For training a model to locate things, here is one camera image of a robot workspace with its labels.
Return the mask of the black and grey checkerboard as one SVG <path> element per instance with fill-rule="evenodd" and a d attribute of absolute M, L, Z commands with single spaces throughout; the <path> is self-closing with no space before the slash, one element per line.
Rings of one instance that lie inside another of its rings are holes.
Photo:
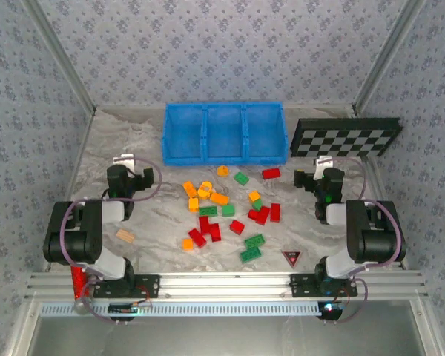
<path fill-rule="evenodd" d="M 303 158 L 381 156 L 402 129 L 399 118 L 302 118 L 290 152 Z"/>

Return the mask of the blue three-compartment plastic bin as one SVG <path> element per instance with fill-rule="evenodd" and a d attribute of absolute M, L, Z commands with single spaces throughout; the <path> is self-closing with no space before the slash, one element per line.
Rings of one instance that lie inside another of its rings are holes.
<path fill-rule="evenodd" d="M 171 103 L 161 139 L 165 165 L 281 165 L 289 155 L 280 102 Z"/>

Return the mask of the black and red triangle marker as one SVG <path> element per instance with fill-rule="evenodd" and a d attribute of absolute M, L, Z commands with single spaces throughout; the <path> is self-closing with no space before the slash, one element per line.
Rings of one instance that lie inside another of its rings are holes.
<path fill-rule="evenodd" d="M 300 259 L 301 251 L 282 251 L 282 254 L 291 268 L 295 269 L 297 262 Z"/>

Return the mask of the aluminium front leg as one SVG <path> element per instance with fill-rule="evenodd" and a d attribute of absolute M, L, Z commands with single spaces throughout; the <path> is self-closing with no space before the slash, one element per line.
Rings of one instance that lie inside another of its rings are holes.
<path fill-rule="evenodd" d="M 410 306 L 425 355 L 445 356 L 441 331 L 429 301 L 418 298 L 411 300 Z"/>
<path fill-rule="evenodd" d="M 25 301 L 16 314 L 4 356 L 27 356 L 39 320 L 41 303 Z"/>

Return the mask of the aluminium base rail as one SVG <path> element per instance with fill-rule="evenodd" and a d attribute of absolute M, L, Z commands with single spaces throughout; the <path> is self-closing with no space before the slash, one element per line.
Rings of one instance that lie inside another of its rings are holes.
<path fill-rule="evenodd" d="M 357 296 L 362 300 L 364 285 L 370 300 L 415 300 L 428 296 L 423 276 L 413 270 L 371 270 L 360 273 Z M 68 273 L 35 273 L 24 292 L 27 299 L 72 301 L 73 287 Z M 202 272 L 166 273 L 159 279 L 159 292 L 152 301 L 276 301 L 293 300 L 290 275 L 285 272 Z M 301 297 L 316 300 L 316 297 Z"/>

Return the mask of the aluminium corner post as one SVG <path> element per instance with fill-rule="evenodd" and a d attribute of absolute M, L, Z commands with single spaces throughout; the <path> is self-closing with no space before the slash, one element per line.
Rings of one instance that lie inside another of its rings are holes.
<path fill-rule="evenodd" d="M 91 116 L 95 113 L 95 105 L 85 88 L 84 83 L 76 72 L 70 57 L 66 54 L 64 47 L 59 41 L 58 36 L 53 29 L 52 24 L 47 19 L 45 12 L 43 11 L 38 0 L 21 0 L 25 10 L 29 17 L 33 21 L 44 43 L 47 45 L 48 50 L 53 56 L 55 62 L 62 71 L 68 84 L 73 90 L 76 98 L 81 106 Z"/>
<path fill-rule="evenodd" d="M 355 117 L 362 114 L 369 103 L 426 2 L 427 0 L 406 0 L 404 2 L 352 104 L 352 112 Z"/>

